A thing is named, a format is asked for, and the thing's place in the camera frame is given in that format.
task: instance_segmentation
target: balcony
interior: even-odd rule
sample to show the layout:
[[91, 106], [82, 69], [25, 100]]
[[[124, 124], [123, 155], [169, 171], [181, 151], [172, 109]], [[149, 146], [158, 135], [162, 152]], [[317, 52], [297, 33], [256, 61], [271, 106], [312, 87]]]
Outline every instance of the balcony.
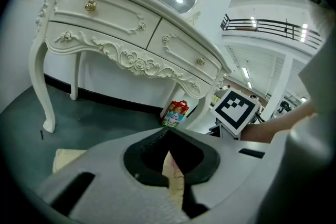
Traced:
[[253, 36], [272, 39], [277, 42], [285, 43], [286, 45], [292, 45], [296, 48], [300, 47], [300, 44], [297, 43], [299, 42], [304, 44], [301, 46], [301, 49], [310, 51], [310, 54], [314, 54], [323, 44], [319, 33], [299, 25], [276, 20], [230, 19], [226, 14], [220, 26], [223, 31], [239, 31], [239, 35], [243, 36], [249, 34], [252, 36], [252, 33], [260, 33], [259, 35], [254, 34]]

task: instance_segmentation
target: white wall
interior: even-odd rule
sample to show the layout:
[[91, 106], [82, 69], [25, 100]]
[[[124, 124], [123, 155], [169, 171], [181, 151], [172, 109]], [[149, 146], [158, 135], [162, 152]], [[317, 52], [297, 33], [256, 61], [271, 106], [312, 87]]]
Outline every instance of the white wall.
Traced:
[[0, 22], [0, 113], [31, 86], [28, 55], [44, 0], [10, 0]]
[[31, 86], [28, 54], [35, 36], [40, 5], [10, 0], [0, 22], [0, 113]]
[[[36, 25], [33, 24], [39, 7], [42, 6], [44, 0], [30, 0], [28, 7], [22, 7], [20, 13], [20, 23], [18, 16], [14, 17], [13, 10], [7, 11], [7, 20], [12, 20], [11, 26], [8, 25], [7, 31], [2, 31], [1, 50], [6, 51], [8, 61], [3, 65], [2, 70], [15, 69], [18, 76], [23, 76], [26, 83], [22, 83], [17, 79], [8, 76], [2, 76], [2, 84], [6, 84], [6, 92], [11, 95], [5, 95], [0, 92], [2, 101], [0, 111], [2, 111], [9, 103], [11, 103], [20, 93], [30, 86], [30, 78], [28, 75], [28, 53], [35, 34]], [[221, 37], [220, 23], [223, 19], [230, 0], [203, 0], [201, 9], [201, 17], [198, 22], [199, 29], [212, 41], [219, 40]], [[14, 35], [13, 33], [26, 33], [23, 36]], [[24, 39], [24, 45], [21, 45], [21, 39]], [[6, 45], [6, 41], [11, 40], [17, 44], [14, 47]], [[25, 46], [25, 51], [19, 55], [20, 46]], [[68, 59], [70, 56], [57, 56], [47, 53], [45, 60], [45, 73], [64, 82], [70, 82], [71, 66]], [[109, 95], [119, 99], [125, 99], [137, 103], [143, 103], [153, 106], [163, 106], [166, 97], [174, 86], [171, 80], [147, 79], [144, 77], [134, 76], [132, 73], [119, 69], [104, 55], [86, 52], [80, 63], [79, 71], [79, 87], [101, 94]]]

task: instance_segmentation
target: white console table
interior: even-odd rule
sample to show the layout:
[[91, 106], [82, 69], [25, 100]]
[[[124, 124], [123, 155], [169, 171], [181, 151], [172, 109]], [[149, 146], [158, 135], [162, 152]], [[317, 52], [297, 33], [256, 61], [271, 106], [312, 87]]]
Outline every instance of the white console table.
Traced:
[[80, 55], [87, 50], [106, 55], [135, 75], [176, 81], [167, 104], [181, 89], [200, 99], [184, 128], [206, 113], [224, 73], [230, 73], [217, 47], [158, 0], [48, 0], [36, 23], [29, 71], [46, 113], [43, 127], [50, 133], [55, 129], [55, 115], [43, 72], [47, 50], [58, 55], [74, 54], [73, 100], [78, 96]]

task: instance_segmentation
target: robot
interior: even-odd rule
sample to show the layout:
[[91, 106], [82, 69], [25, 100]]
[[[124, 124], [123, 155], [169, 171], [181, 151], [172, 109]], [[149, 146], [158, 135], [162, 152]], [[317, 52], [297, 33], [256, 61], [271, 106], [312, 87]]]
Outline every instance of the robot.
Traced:
[[[334, 185], [334, 44], [335, 29], [300, 74], [318, 114], [270, 144], [149, 130], [91, 148], [43, 183], [42, 200], [28, 196], [55, 223], [322, 222]], [[184, 174], [182, 210], [160, 172], [168, 151]]]

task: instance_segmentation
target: black railing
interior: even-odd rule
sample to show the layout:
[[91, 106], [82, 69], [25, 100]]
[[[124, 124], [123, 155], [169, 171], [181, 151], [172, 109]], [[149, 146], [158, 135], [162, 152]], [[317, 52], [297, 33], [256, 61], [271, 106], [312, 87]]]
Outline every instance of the black railing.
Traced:
[[254, 21], [256, 22], [256, 27], [253, 25], [252, 19], [230, 19], [227, 14], [225, 14], [225, 18], [220, 26], [224, 31], [253, 31], [290, 38], [292, 40], [302, 42], [314, 49], [317, 49], [323, 43], [319, 33], [303, 28], [299, 25], [280, 22], [277, 20], [254, 19]]

